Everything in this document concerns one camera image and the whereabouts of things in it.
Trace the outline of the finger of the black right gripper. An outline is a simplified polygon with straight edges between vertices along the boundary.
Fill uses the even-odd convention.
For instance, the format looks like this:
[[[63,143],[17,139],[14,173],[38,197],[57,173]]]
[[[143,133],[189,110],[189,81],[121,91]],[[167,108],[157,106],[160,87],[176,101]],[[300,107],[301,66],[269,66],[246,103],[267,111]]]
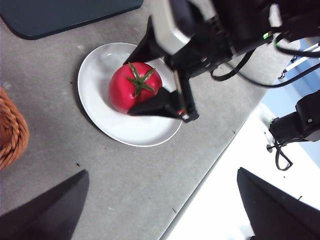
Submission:
[[[129,57],[123,62],[123,65],[128,63],[146,63],[164,57],[165,55],[166,52],[156,41],[152,17],[149,16],[144,37]]]
[[[169,92],[161,87],[151,98],[131,107],[128,112],[131,116],[159,116],[172,119],[183,119],[178,92]]]

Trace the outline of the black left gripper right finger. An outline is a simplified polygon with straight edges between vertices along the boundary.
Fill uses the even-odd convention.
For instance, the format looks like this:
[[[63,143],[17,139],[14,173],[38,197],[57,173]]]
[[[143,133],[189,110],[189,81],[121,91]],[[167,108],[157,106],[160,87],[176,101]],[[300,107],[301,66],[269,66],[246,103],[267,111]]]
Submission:
[[[245,168],[237,185],[254,235],[252,240],[318,240],[320,211],[292,197]]]

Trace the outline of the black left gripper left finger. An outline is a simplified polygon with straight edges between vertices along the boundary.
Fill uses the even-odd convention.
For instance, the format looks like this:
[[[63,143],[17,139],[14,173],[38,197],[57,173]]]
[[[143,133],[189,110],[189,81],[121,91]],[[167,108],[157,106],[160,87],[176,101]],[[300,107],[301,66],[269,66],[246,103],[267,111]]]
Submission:
[[[82,170],[31,201],[0,217],[2,240],[70,240],[89,189]]]

